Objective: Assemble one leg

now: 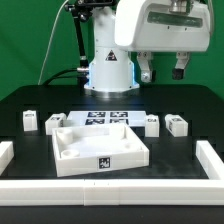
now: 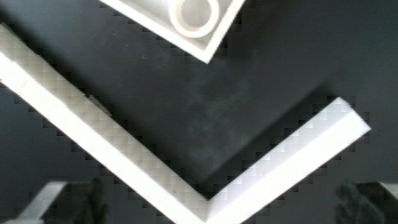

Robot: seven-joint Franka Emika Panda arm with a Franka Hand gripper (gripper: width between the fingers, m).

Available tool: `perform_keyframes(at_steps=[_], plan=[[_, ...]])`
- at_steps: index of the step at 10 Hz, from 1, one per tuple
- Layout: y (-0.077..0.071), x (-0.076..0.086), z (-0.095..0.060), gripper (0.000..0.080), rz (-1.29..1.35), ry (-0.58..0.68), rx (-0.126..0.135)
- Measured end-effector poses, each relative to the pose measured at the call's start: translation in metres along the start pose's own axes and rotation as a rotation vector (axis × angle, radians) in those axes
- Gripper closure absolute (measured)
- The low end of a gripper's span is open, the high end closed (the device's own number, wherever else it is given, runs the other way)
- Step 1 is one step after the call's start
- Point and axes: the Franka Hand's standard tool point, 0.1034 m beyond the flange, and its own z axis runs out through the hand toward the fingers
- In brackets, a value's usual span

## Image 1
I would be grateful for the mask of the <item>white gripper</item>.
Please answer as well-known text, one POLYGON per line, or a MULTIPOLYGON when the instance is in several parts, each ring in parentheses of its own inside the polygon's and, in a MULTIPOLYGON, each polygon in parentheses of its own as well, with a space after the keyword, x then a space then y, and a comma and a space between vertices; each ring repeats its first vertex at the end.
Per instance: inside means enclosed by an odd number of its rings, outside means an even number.
POLYGON ((204 52, 210 42, 208 6, 193 1, 190 12, 173 13, 172 0, 120 0, 116 9, 115 43, 137 53, 141 81, 155 80, 151 52, 177 52, 172 78, 182 80, 189 52, 204 52))

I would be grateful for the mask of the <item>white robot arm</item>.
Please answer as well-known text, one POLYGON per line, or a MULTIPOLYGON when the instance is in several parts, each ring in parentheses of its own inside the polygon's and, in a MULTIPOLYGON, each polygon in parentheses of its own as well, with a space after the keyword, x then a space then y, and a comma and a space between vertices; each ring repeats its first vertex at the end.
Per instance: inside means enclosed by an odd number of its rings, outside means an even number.
POLYGON ((200 0, 120 0, 116 9, 93 10, 95 56, 89 65, 85 92, 120 98, 139 91, 141 80, 154 78, 155 52, 174 52, 172 77, 185 75, 190 54, 207 50, 214 31, 213 4, 200 0))

